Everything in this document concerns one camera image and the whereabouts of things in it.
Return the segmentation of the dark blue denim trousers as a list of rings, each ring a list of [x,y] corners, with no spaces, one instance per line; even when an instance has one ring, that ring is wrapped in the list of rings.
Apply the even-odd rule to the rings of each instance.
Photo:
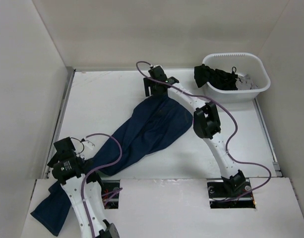
[[[114,176],[144,156],[166,149],[190,129],[192,122],[192,114],[168,96],[148,97],[94,155],[91,168],[108,165],[99,171]],[[49,193],[31,216],[58,236],[71,202],[59,182],[49,188]]]

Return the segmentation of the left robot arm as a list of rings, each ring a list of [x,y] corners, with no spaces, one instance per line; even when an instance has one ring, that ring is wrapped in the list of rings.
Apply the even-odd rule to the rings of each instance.
[[[76,152],[70,137],[54,143],[56,153],[49,161],[53,177],[67,194],[77,217],[82,238],[119,238],[114,223],[105,215],[104,185],[97,169]]]

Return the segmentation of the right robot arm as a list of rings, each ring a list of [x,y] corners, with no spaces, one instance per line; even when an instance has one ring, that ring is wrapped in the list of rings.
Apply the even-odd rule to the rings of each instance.
[[[216,105],[211,101],[205,102],[198,97],[191,97],[189,91],[176,78],[168,78],[159,65],[151,65],[148,72],[152,80],[144,78],[146,96],[166,93],[170,99],[193,114],[193,130],[211,150],[218,164],[227,198],[238,199],[245,188],[246,179],[226,152]]]

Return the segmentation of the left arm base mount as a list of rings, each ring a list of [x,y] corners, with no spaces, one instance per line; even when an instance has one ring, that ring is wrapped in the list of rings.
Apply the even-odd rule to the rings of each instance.
[[[119,180],[104,180],[102,189],[102,200],[105,209],[118,209],[119,195],[120,195],[120,181]]]

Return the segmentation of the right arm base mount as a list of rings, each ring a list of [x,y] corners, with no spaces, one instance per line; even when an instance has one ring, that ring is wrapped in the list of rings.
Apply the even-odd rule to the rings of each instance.
[[[242,197],[240,195],[251,190],[251,184],[247,179],[238,193],[231,195],[224,187],[222,180],[210,180],[207,182],[209,205],[212,209],[255,209],[255,200],[252,192]]]

